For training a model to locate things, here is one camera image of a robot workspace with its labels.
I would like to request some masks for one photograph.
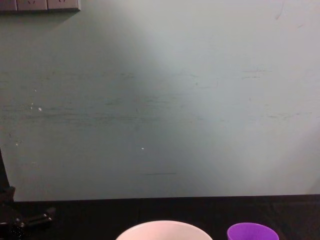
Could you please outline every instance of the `black table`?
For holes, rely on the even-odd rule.
[[[226,240],[228,227],[254,222],[274,229],[280,240],[320,239],[320,196],[195,197],[15,202],[24,216],[56,207],[46,231],[27,240],[115,240],[126,229],[155,220],[195,225],[214,240]]]

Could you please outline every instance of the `black mount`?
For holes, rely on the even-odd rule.
[[[0,189],[0,240],[20,240],[36,230],[51,226],[56,209],[51,207],[42,214],[24,217],[8,204],[14,202],[15,188]]]

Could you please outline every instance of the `cup rim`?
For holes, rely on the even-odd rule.
[[[239,223],[236,223],[236,224],[233,224],[232,226],[230,226],[228,228],[228,230],[226,231],[226,234],[228,236],[228,238],[230,238],[230,240],[233,240],[230,236],[230,231],[233,227],[237,226],[237,225],[255,225],[255,226],[260,226],[260,227],[263,227],[265,229],[268,229],[270,230],[271,232],[273,232],[275,234],[275,236],[277,237],[277,240],[279,240],[279,235],[276,233],[275,230],[273,230],[272,228],[268,227],[268,226],[265,226],[265,225],[262,225],[262,224],[259,224],[259,223],[255,223],[255,222],[239,222]]]
[[[155,224],[155,223],[171,223],[171,224],[175,224],[175,225],[180,225],[180,226],[186,226],[186,227],[189,227],[189,228],[193,228],[193,229],[201,232],[202,234],[204,234],[206,237],[208,237],[208,240],[213,240],[208,233],[206,233],[205,231],[203,231],[201,228],[199,228],[197,226],[191,225],[189,223],[181,222],[181,221],[172,221],[172,220],[157,220],[157,221],[147,221],[147,222],[140,223],[138,225],[132,226],[132,227],[128,228],[127,230],[125,230],[115,240],[119,240],[120,237],[122,237],[122,235],[127,234],[128,232],[131,232],[131,231],[133,231],[135,229],[141,228],[141,227],[143,227],[145,225],[151,225],[151,224]]]

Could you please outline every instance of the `purple cup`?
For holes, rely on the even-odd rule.
[[[267,226],[242,222],[229,227],[228,240],[279,240],[278,234]]]

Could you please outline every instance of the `white bowl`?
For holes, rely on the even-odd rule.
[[[150,221],[129,228],[116,240],[212,240],[196,226],[179,221]]]

